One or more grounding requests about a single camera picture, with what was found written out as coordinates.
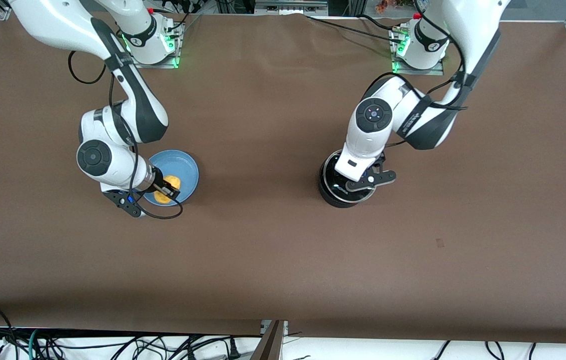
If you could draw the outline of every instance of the robotic arm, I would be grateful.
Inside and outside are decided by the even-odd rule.
[[[96,0],[116,20],[125,43],[138,62],[157,64],[175,51],[174,21],[150,13],[141,0]]]
[[[450,34],[461,55],[461,70],[450,79],[440,102],[396,74],[373,82],[349,120],[343,150],[333,153],[321,168],[320,189],[328,203],[353,207],[369,198],[377,186],[395,180],[393,171],[383,171],[391,132],[416,150],[431,150],[445,140],[461,105],[496,50],[498,22],[508,3],[430,0],[424,12],[427,19],[409,22],[411,43],[402,55],[407,64],[418,69],[434,66],[449,45]]]
[[[125,3],[142,4],[141,0]],[[81,170],[100,182],[101,191],[134,217],[143,212],[136,201],[121,196],[129,190],[135,191],[130,196],[136,199],[154,191],[175,199],[178,190],[163,180],[161,171],[129,150],[136,143],[161,139],[168,116],[111,28],[91,16],[79,0],[10,0],[10,5],[25,30],[38,41],[104,60],[129,97],[83,115],[77,152]]]

